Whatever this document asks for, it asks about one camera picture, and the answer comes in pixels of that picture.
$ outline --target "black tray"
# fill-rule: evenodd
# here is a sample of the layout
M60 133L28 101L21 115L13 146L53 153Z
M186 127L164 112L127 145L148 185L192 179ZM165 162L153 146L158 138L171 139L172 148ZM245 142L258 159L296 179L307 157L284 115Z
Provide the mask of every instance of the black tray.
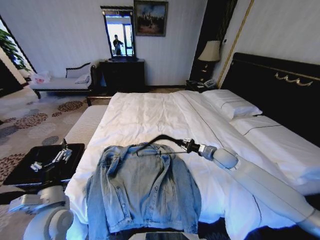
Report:
M83 143L68 144L68 148L72 150L72 154L61 171L61 181L65 183L69 182L76 172L76 168L85 151L85 145ZM22 189L25 187L39 186L42 181L43 173L41 170L34 172L30 165L35 161L43 163L42 165L49 164L61 150L62 145L33 147L27 155L24 156L18 166L10 173L3 184L14 185Z

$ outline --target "lamp shade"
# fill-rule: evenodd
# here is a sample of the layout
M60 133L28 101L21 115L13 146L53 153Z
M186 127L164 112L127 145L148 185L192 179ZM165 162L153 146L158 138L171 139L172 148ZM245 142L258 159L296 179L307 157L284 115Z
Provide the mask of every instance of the lamp shade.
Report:
M220 60L219 56L220 41L207 41L205 48L198 60L206 62L217 62Z

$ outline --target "black headboard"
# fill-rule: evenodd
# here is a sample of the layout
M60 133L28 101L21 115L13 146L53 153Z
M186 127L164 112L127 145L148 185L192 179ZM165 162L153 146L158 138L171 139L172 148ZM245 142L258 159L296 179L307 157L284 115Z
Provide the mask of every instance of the black headboard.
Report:
M236 52L221 88L320 147L320 65Z

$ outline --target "black dresser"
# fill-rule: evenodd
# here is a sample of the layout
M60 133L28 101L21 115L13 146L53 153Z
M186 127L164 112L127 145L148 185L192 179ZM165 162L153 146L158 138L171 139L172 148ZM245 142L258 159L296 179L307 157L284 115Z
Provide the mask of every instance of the black dresser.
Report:
M145 61L143 59L137 61L101 61L99 66L109 94L147 92Z

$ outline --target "mirror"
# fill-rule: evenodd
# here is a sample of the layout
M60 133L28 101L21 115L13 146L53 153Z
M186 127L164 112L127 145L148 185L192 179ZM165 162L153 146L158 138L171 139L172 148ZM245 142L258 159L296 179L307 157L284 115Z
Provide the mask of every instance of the mirror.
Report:
M112 58L135 58L134 9L131 6L101 6Z

